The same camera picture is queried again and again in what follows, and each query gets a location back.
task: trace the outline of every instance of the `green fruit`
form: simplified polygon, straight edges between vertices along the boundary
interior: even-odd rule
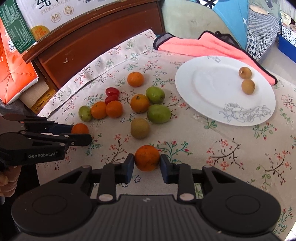
[[[78,115],[82,121],[90,121],[92,119],[91,109],[84,105],[79,108]]]
[[[146,90],[146,96],[153,104],[161,104],[165,99],[165,93],[161,88],[151,86]]]
[[[171,117],[170,109],[161,104],[149,106],[147,118],[155,124],[162,124],[169,121]]]
[[[133,119],[131,122],[131,135],[136,139],[143,139],[149,135],[150,127],[143,118]]]

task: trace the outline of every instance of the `orange bag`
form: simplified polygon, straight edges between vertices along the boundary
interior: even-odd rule
[[[11,104],[37,81],[32,63],[23,61],[0,19],[0,99],[4,104]]]

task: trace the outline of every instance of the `tangerine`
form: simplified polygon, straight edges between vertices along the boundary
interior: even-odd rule
[[[160,161],[160,154],[154,146],[141,146],[135,153],[135,164],[141,171],[153,171]]]
[[[89,134],[89,128],[83,123],[77,123],[72,127],[71,134]]]
[[[132,72],[128,75],[127,82],[132,87],[139,87],[144,83],[144,76],[140,72]]]
[[[146,95],[137,94],[131,99],[131,108],[136,113],[144,113],[150,106],[149,99]]]
[[[117,101],[113,100],[106,106],[106,113],[111,118],[118,118],[123,113],[122,104]]]
[[[95,103],[92,107],[91,107],[91,115],[93,118],[95,119],[104,119],[107,116],[106,113],[106,103],[103,101],[99,101],[97,103]]]

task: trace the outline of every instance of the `blue basket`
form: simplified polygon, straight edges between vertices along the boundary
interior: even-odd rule
[[[279,51],[296,63],[296,47],[281,35],[279,35]]]

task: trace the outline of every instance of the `red cherry tomato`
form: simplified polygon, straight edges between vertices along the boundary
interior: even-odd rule
[[[113,100],[118,100],[118,95],[111,95],[111,96],[108,96],[106,99],[105,99],[105,103],[106,104],[109,104],[111,101]]]
[[[119,96],[119,90],[113,87],[109,87],[106,89],[106,95],[107,96],[112,96],[112,95],[117,95]]]

